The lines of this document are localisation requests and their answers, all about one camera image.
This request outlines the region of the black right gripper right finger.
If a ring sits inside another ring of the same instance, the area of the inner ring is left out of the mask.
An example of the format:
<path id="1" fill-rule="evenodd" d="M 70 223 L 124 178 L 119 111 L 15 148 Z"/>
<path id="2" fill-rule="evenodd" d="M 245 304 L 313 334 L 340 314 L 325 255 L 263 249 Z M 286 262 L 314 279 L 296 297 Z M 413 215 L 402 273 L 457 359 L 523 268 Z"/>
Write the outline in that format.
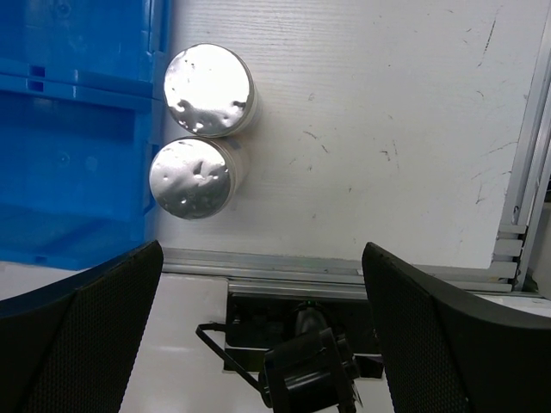
<path id="1" fill-rule="evenodd" d="M 550 320 L 466 292 L 375 243 L 362 272 L 396 412 L 548 412 Z"/>

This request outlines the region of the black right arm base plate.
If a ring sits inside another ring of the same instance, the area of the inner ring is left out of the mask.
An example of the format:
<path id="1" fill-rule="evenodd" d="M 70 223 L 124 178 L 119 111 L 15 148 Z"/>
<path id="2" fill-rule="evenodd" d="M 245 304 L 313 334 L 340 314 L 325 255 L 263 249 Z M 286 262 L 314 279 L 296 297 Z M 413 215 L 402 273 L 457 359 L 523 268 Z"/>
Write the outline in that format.
<path id="1" fill-rule="evenodd" d="M 309 287 L 230 285 L 221 322 L 199 324 L 195 335 L 223 362 L 223 369 L 257 381 L 266 353 L 309 330 L 344 336 L 361 379 L 381 379 L 383 362 L 370 303 L 364 292 L 329 293 Z"/>

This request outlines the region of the blue label shaker silver lid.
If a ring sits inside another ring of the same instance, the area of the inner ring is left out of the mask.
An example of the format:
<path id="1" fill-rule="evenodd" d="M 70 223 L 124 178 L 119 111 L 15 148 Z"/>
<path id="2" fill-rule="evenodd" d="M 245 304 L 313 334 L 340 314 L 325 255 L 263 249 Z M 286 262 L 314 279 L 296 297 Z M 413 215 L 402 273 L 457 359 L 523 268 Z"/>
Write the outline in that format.
<path id="1" fill-rule="evenodd" d="M 170 61 L 164 100 L 180 127 L 207 139 L 243 133 L 261 113 L 247 64 L 235 52 L 211 43 L 190 46 Z"/>

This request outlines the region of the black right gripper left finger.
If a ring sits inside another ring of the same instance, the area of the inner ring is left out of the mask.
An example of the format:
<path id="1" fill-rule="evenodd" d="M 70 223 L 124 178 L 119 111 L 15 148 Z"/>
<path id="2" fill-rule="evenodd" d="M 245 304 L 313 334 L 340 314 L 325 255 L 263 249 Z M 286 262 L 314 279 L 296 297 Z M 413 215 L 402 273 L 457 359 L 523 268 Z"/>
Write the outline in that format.
<path id="1" fill-rule="evenodd" d="M 145 243 L 1 302 L 3 412 L 117 412 L 162 272 Z"/>

